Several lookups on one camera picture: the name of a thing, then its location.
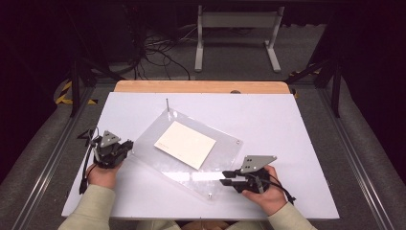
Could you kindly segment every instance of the person's left hand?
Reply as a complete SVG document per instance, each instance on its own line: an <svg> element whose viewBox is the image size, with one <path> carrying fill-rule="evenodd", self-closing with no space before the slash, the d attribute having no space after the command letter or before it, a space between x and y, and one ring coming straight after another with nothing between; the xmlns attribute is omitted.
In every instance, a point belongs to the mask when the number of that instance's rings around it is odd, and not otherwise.
<svg viewBox="0 0 406 230"><path fill-rule="evenodd" d="M114 169L103 169L96 164L89 166L86 171L89 184L114 189L116 186L116 174L122 164L123 162Z"/></svg>

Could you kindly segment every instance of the beige sleeve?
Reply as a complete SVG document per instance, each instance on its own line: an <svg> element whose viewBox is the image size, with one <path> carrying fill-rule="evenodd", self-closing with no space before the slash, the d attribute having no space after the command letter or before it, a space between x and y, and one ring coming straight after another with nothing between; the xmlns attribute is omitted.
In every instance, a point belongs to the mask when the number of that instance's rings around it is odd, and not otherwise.
<svg viewBox="0 0 406 230"><path fill-rule="evenodd" d="M90 185L83 194L78 207L58 229L110 229L108 220L115 197L113 190L98 185Z"/></svg>
<svg viewBox="0 0 406 230"><path fill-rule="evenodd" d="M277 213L268 217L275 230L314 230L311 223L289 202Z"/></svg>

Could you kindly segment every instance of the transparent plastic folder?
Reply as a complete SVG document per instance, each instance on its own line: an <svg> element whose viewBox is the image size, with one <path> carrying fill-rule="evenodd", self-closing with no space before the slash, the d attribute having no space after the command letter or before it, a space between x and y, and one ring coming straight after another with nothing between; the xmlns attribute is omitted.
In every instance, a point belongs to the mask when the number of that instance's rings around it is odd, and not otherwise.
<svg viewBox="0 0 406 230"><path fill-rule="evenodd" d="M198 170L154 147L175 121L215 140ZM208 200L215 200L223 187L219 182L223 178L221 172L231 169L241 147L242 141L238 138L206 126L178 111L166 109L134 142L133 152L128 158L129 161L141 160L170 180L185 186L188 191L196 192Z"/></svg>

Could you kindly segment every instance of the human hand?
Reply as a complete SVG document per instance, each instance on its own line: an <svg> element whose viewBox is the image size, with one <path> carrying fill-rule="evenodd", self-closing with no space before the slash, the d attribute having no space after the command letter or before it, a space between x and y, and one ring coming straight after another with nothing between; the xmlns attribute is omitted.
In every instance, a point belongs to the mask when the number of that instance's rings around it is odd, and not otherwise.
<svg viewBox="0 0 406 230"><path fill-rule="evenodd" d="M278 179L277 172L275 171L274 167L267 165L263 168L266 169L270 175ZM272 178L272 176L269 176L270 180L274 183L278 183L275 178ZM268 190L266 190L263 194L252 193L248 190L242 191L242 194L246 198L257 203L263 212L265 212L268 216L274 215L287 202L286 198L284 197L283 190L273 185L270 185Z"/></svg>
<svg viewBox="0 0 406 230"><path fill-rule="evenodd" d="M123 162L114 169L103 169L96 164L89 166L86 171L89 184L114 189L116 186L116 174L122 164Z"/></svg>

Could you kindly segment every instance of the paper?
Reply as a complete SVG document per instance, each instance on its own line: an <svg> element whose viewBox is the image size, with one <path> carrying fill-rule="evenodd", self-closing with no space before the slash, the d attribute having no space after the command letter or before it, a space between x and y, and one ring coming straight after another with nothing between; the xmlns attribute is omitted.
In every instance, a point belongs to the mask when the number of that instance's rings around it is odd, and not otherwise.
<svg viewBox="0 0 406 230"><path fill-rule="evenodd" d="M214 139L173 122L154 146L198 170L214 144Z"/></svg>

